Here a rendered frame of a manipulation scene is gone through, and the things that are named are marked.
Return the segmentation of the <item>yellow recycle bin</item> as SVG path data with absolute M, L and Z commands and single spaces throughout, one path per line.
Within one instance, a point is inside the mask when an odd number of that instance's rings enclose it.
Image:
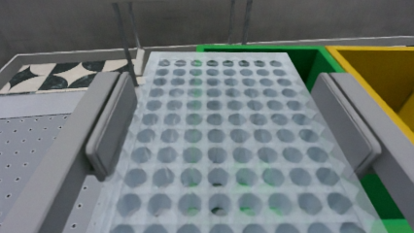
M 351 73 L 359 81 L 414 145 L 414 48 L 324 49 L 344 73 Z

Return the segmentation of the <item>clear well plate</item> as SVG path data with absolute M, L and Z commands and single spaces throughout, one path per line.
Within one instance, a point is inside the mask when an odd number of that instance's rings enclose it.
M 286 52 L 151 52 L 86 233 L 388 231 Z

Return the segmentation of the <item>green returns bin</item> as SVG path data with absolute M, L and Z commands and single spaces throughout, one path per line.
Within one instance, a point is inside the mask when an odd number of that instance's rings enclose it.
M 195 45 L 195 52 L 286 52 L 310 93 L 320 73 L 344 73 L 322 46 Z M 377 174 L 360 182 L 388 233 L 414 233 Z

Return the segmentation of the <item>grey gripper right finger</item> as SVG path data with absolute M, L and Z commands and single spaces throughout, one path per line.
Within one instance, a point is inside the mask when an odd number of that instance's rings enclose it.
M 321 73 L 310 93 L 357 178 L 377 174 L 414 231 L 414 145 L 350 73 Z

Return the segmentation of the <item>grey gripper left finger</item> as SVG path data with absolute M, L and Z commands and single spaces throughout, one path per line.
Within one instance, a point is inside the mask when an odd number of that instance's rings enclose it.
M 98 72 L 0 225 L 62 233 L 86 176 L 104 182 L 136 92 L 128 72 Z

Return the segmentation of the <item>grey rectangular base plate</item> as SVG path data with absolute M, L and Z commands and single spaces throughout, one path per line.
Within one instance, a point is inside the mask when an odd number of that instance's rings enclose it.
M 71 114 L 0 118 L 0 223 Z M 86 176 L 63 233 L 86 233 L 102 186 Z

